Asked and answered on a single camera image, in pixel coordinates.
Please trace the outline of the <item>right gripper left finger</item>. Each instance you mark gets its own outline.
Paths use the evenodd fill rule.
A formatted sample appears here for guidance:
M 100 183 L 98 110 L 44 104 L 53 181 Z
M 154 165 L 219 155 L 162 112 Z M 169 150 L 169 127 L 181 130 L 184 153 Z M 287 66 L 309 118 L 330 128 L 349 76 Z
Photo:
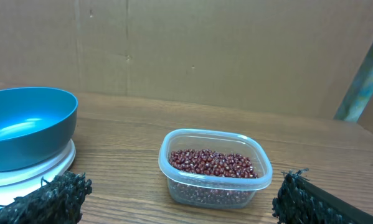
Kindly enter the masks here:
M 67 171 L 40 183 L 39 189 L 0 209 L 0 224 L 77 224 L 82 219 L 82 204 L 92 193 L 85 174 Z

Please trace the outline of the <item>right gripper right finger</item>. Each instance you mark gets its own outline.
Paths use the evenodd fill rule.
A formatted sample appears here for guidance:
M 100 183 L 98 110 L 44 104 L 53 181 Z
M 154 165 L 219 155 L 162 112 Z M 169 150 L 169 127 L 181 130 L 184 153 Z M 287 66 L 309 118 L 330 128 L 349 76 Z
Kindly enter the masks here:
M 307 169 L 282 172 L 284 180 L 272 201 L 272 215 L 285 224 L 373 224 L 370 215 L 313 185 Z

